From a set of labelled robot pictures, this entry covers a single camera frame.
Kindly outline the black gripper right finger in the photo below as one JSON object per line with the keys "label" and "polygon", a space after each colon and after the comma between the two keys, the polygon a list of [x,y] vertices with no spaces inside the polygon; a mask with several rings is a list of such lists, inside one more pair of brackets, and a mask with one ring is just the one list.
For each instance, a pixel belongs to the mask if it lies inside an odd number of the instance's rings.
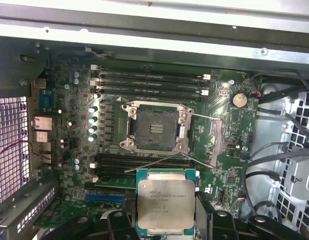
{"label": "black gripper right finger", "polygon": [[253,215],[247,222],[230,212],[215,210],[207,193],[195,193],[195,223],[203,240],[305,240],[306,238],[274,219]]}

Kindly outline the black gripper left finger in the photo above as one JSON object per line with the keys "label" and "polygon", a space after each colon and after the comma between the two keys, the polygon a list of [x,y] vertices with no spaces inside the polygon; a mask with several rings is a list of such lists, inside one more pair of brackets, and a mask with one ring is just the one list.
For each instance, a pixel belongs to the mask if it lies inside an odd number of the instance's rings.
{"label": "black gripper left finger", "polygon": [[56,198],[41,214],[44,240],[136,240],[136,193]]}

